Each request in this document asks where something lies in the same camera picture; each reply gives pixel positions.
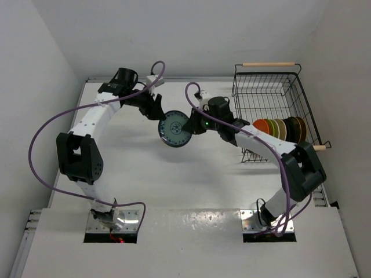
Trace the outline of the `blue floral porcelain plate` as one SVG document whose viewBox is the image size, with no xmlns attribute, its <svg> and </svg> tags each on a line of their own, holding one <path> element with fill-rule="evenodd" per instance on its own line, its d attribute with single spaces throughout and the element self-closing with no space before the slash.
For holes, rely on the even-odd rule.
<svg viewBox="0 0 371 278">
<path fill-rule="evenodd" d="M 158 123 L 158 134 L 162 142 L 172 148 L 180 148 L 188 144 L 192 134 L 183 130 L 188 120 L 188 116 L 181 111 L 168 111 L 165 119 Z"/>
</svg>

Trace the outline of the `orange plate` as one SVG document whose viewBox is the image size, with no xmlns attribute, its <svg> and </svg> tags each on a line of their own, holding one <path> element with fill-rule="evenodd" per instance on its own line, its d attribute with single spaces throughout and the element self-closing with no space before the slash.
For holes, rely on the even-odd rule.
<svg viewBox="0 0 371 278">
<path fill-rule="evenodd" d="M 264 132 L 264 133 L 267 133 L 269 135 L 273 135 L 274 134 L 274 131 L 273 131 L 273 127 L 271 126 L 271 124 L 269 123 L 268 120 L 266 119 L 257 119 L 253 122 L 253 126 Z"/>
</svg>

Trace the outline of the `lime green plate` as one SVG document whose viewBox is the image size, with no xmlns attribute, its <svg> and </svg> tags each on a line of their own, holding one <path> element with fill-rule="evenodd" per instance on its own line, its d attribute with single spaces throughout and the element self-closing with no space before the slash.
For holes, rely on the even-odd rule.
<svg viewBox="0 0 371 278">
<path fill-rule="evenodd" d="M 269 134 L 275 138 L 279 137 L 279 127 L 275 120 L 265 119 L 269 127 Z"/>
</svg>

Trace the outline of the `cream plate with calligraphy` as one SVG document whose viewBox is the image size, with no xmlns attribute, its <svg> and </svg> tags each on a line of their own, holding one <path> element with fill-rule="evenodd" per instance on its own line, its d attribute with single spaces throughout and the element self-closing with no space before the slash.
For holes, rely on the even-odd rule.
<svg viewBox="0 0 371 278">
<path fill-rule="evenodd" d="M 286 141 L 286 126 L 283 119 L 276 119 L 276 122 L 279 126 L 280 139 Z"/>
</svg>

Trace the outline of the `black plate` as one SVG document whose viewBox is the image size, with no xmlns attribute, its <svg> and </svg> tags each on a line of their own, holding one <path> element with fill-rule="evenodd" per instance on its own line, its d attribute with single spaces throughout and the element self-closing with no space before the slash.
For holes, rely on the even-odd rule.
<svg viewBox="0 0 371 278">
<path fill-rule="evenodd" d="M 294 117 L 289 117 L 288 119 L 290 120 L 290 122 L 292 123 L 292 125 L 293 125 L 293 128 L 294 128 L 294 141 L 295 141 L 295 143 L 298 143 L 297 142 L 297 133 L 296 133 L 296 123 L 293 121 L 293 118 Z"/>
<path fill-rule="evenodd" d="M 286 141 L 294 142 L 294 128 L 289 119 L 284 119 L 283 122 L 286 126 Z"/>
</svg>

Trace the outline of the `yellow patterned brown-rim plate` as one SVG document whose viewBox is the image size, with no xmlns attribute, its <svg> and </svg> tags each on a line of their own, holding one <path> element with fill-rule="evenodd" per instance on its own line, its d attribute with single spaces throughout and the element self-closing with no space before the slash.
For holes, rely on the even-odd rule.
<svg viewBox="0 0 371 278">
<path fill-rule="evenodd" d="M 298 120 L 297 117 L 294 117 L 293 121 L 296 123 L 297 142 L 300 143 L 302 141 L 303 136 L 301 122 Z"/>
</svg>

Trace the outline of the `cream plate with green patch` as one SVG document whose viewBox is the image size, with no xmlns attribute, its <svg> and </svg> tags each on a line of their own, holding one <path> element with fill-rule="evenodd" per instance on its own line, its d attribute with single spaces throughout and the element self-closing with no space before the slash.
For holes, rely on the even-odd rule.
<svg viewBox="0 0 371 278">
<path fill-rule="evenodd" d="M 286 139 L 286 126 L 280 119 L 272 119 L 273 124 L 277 127 L 277 137 L 280 140 Z"/>
</svg>

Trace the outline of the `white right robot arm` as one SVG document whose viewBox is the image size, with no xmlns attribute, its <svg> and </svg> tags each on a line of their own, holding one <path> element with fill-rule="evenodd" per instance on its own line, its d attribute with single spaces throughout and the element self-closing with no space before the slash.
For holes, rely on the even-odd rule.
<svg viewBox="0 0 371 278">
<path fill-rule="evenodd" d="M 281 140 L 260 131 L 249 122 L 236 118 L 228 99 L 212 96 L 204 90 L 194 94 L 198 105 L 192 106 L 191 116 L 183 130 L 193 134 L 216 131 L 220 138 L 244 148 L 276 165 L 281 175 L 281 188 L 257 210 L 257 223 L 264 230 L 279 216 L 287 216 L 326 180 L 325 170 L 316 150 L 309 142 Z"/>
</svg>

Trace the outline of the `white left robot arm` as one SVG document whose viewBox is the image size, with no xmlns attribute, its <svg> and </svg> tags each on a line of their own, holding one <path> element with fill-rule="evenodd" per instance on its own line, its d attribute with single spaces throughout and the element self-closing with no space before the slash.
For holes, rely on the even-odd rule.
<svg viewBox="0 0 371 278">
<path fill-rule="evenodd" d="M 162 120 L 162 97 L 154 89 L 163 83 L 161 75 L 151 73 L 146 78 L 144 91 L 136 89 L 138 74 L 131 69 L 120 68 L 114 77 L 98 89 L 94 106 L 68 132 L 56 138 L 59 169 L 76 183 L 89 197 L 90 212 L 94 219 L 110 230 L 120 230 L 125 216 L 117 208 L 117 201 L 107 193 L 98 180 L 103 173 L 104 162 L 97 143 L 113 116 L 124 106 L 137 107 L 149 120 Z"/>
</svg>

